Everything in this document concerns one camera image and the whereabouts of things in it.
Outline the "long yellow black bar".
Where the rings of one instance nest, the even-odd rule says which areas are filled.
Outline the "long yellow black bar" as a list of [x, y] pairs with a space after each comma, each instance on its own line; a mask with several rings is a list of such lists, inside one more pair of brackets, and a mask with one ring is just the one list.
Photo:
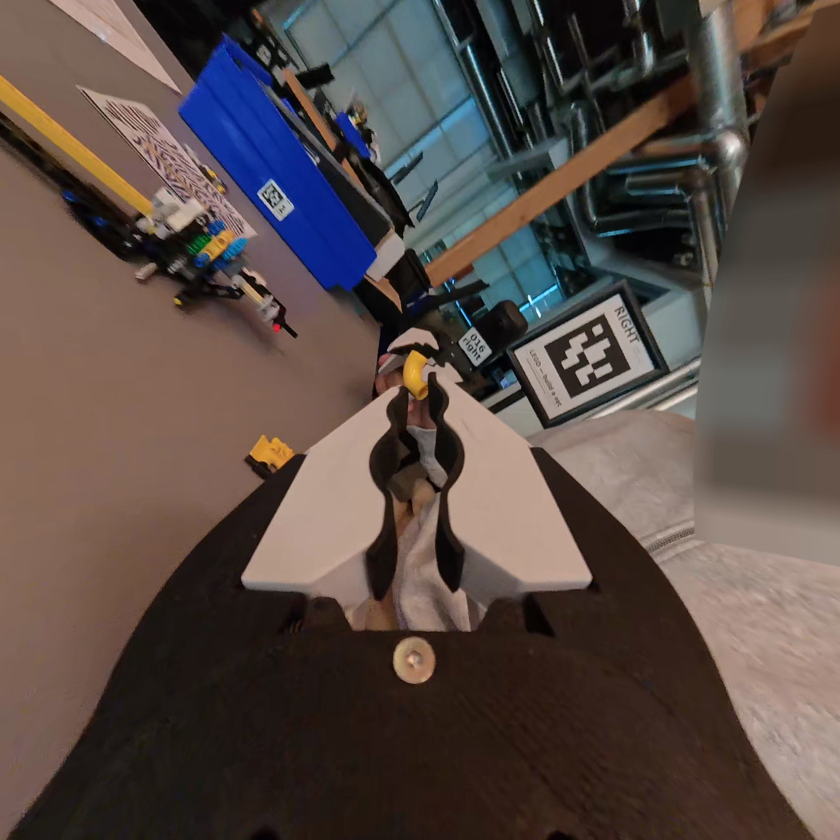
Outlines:
[[140, 263], [145, 250], [137, 222], [151, 212], [151, 200], [5, 77], [1, 103], [2, 149], [45, 181], [100, 245]]

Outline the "lego vehicle model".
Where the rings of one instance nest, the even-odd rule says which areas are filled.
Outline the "lego vehicle model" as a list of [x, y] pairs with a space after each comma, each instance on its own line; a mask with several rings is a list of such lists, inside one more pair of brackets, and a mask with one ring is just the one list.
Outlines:
[[178, 284], [174, 304], [189, 309], [204, 299], [250, 301], [274, 333], [298, 332], [287, 308], [249, 265], [248, 239], [195, 199], [181, 202], [162, 188], [148, 214], [128, 217], [102, 194], [85, 185], [65, 188], [67, 210], [109, 252], [134, 266], [145, 283], [169, 277]]

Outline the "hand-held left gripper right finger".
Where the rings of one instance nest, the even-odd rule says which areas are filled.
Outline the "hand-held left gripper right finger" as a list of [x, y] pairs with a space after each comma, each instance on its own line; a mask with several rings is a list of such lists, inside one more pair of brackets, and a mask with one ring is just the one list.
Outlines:
[[451, 592], [489, 607], [587, 588], [593, 575], [543, 474], [543, 451], [442, 375], [427, 380], [437, 427], [435, 554]]

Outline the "black framed marker sign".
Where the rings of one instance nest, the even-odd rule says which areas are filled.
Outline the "black framed marker sign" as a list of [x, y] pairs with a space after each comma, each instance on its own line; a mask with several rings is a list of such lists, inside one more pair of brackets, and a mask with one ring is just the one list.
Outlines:
[[608, 281], [507, 350], [542, 428], [562, 425], [669, 372], [633, 289]]

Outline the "grey zip hoodie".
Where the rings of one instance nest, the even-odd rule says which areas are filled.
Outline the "grey zip hoodie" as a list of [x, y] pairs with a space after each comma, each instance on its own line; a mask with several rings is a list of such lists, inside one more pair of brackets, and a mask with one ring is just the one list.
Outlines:
[[628, 411], [532, 435], [651, 554], [749, 739], [815, 838], [839, 838], [839, 571], [697, 537], [687, 417]]

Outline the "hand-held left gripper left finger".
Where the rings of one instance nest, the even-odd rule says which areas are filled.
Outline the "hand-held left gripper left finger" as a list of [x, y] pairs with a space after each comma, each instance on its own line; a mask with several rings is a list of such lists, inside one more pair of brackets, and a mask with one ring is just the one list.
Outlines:
[[389, 484], [402, 461], [407, 390], [393, 387], [295, 463], [241, 575], [255, 592], [332, 599], [355, 630], [391, 629], [398, 536]]

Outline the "blue plastic bin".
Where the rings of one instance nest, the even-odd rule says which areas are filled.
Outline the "blue plastic bin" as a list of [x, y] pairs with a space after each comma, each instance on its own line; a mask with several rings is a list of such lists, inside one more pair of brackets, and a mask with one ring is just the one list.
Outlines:
[[319, 285], [351, 291], [375, 247], [270, 93], [269, 73], [223, 35], [179, 113]]

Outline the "wooden ceiling beam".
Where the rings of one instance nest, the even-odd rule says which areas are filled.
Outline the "wooden ceiling beam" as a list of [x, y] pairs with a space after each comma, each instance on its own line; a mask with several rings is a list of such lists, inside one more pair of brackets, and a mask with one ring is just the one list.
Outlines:
[[441, 287], [465, 271], [476, 259], [498, 247], [592, 177], [669, 126], [695, 102], [695, 86], [690, 77], [683, 77], [662, 90], [581, 152], [574, 154], [559, 169], [434, 258], [426, 267], [432, 287]]

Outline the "zebra print sticker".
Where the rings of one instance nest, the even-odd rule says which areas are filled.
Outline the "zebra print sticker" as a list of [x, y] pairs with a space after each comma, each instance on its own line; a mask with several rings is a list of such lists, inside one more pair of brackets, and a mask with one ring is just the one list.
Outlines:
[[102, 94], [86, 87], [79, 86], [78, 90], [122, 135], [171, 193], [184, 202], [196, 200], [238, 236], [254, 238], [257, 235], [150, 108], [138, 101]]

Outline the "metal ceiling pipes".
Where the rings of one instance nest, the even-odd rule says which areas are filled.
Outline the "metal ceiling pipes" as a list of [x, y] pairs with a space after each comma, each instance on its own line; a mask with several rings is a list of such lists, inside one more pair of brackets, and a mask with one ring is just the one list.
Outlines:
[[700, 2], [702, 13], [686, 31], [689, 68], [696, 93], [696, 113], [717, 153], [717, 177], [723, 221], [732, 212], [749, 150], [741, 53], [749, 41], [739, 37], [735, 2]]

